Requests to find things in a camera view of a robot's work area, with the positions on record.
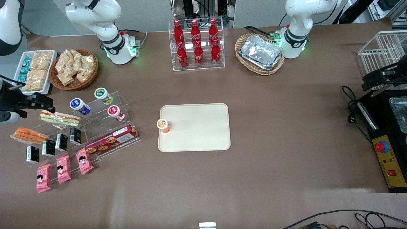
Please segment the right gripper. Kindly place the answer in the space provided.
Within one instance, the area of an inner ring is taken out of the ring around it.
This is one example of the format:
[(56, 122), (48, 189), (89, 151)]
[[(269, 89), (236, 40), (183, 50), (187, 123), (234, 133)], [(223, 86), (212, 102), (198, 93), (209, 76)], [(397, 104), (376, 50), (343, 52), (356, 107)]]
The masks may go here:
[(19, 110), (31, 109), (31, 110), (46, 110), (48, 106), (53, 106), (53, 100), (41, 93), (33, 93), (26, 96), (22, 100), (22, 93), (19, 89), (9, 90), (13, 87), (7, 81), (1, 80), (0, 88), (0, 110), (11, 111), (17, 105)]

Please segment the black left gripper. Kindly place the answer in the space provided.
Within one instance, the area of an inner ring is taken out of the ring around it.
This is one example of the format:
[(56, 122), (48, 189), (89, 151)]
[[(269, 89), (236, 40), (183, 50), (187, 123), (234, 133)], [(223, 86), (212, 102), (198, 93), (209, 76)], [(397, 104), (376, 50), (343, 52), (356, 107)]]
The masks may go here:
[(390, 64), (375, 71), (372, 71), (362, 77), (362, 89), (367, 91), (380, 85), (399, 86), (406, 84), (407, 64), (405, 61), (399, 61)]

